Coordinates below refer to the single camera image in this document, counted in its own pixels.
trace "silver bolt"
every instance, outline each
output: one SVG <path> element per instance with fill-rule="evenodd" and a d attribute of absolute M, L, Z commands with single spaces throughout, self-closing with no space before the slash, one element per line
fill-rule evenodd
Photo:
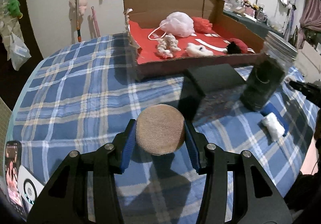
<path fill-rule="evenodd" d="M 209 150 L 215 150 L 216 149 L 216 145 L 214 143 L 209 143 L 207 146 L 206 146 Z"/>
<path fill-rule="evenodd" d="M 105 144 L 105 149 L 106 150 L 112 150 L 113 148 L 114 148 L 114 145 L 112 143 Z"/>
<path fill-rule="evenodd" d="M 77 156 L 78 156 L 78 151 L 71 151 L 71 152 L 69 153 L 69 156 L 72 157 L 72 158 L 77 157 Z"/>
<path fill-rule="evenodd" d="M 251 157 L 252 153 L 250 151 L 243 151 L 243 156 L 246 158 Z"/>

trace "curtain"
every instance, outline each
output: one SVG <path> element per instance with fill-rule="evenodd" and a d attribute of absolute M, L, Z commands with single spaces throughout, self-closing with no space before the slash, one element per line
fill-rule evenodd
<path fill-rule="evenodd" d="M 321 32 L 321 0 L 309 0 L 306 5 L 302 17 L 300 19 L 301 28 L 299 29 L 299 37 L 297 48 L 303 48 L 305 35 L 303 28 Z"/>

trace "mop stick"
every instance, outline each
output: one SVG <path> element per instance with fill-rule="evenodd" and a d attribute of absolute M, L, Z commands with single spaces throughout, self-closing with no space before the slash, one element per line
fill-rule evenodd
<path fill-rule="evenodd" d="M 99 27 L 96 19 L 96 12 L 93 6 L 91 7 L 91 10 L 92 10 L 92 18 L 94 19 L 96 34 L 97 34 L 97 37 L 100 37 Z"/>
<path fill-rule="evenodd" d="M 79 24 L 79 0 L 76 0 L 76 23 L 77 23 L 77 34 L 78 34 L 78 42 L 81 42 L 81 35 L 80 35 L 80 24 Z"/>

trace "phone screen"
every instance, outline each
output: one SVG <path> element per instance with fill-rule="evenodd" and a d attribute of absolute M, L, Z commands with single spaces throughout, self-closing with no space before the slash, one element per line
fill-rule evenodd
<path fill-rule="evenodd" d="M 17 141 L 7 142 L 5 148 L 5 179 L 8 187 L 10 203 L 25 219 L 26 212 L 20 193 L 18 191 L 18 169 L 21 160 L 21 143 Z"/>

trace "jar lid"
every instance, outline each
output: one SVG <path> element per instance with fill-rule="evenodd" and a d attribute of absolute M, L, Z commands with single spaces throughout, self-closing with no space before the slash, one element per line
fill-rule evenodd
<path fill-rule="evenodd" d="M 274 48 L 278 49 L 289 61 L 294 61 L 298 55 L 298 52 L 293 45 L 271 31 L 268 32 L 265 40 Z"/>

